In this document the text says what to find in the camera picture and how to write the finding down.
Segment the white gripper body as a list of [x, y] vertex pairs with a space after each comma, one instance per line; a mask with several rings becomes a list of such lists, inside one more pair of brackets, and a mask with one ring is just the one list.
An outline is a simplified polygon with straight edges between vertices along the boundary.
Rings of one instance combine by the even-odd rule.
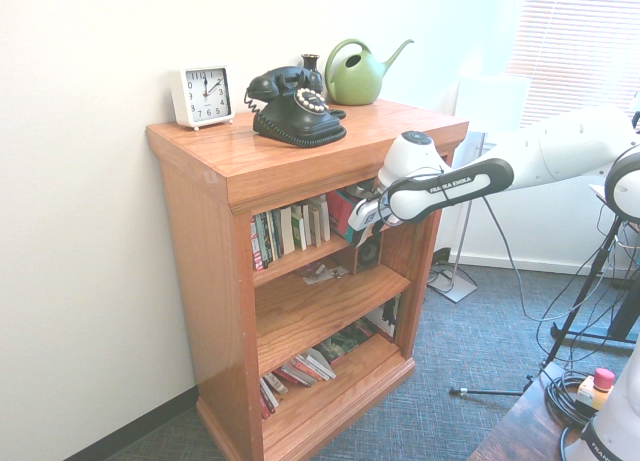
[[361, 199], [356, 203], [348, 219], [348, 225], [352, 230], [352, 241], [359, 241], [364, 231], [380, 220], [379, 206], [381, 199]]

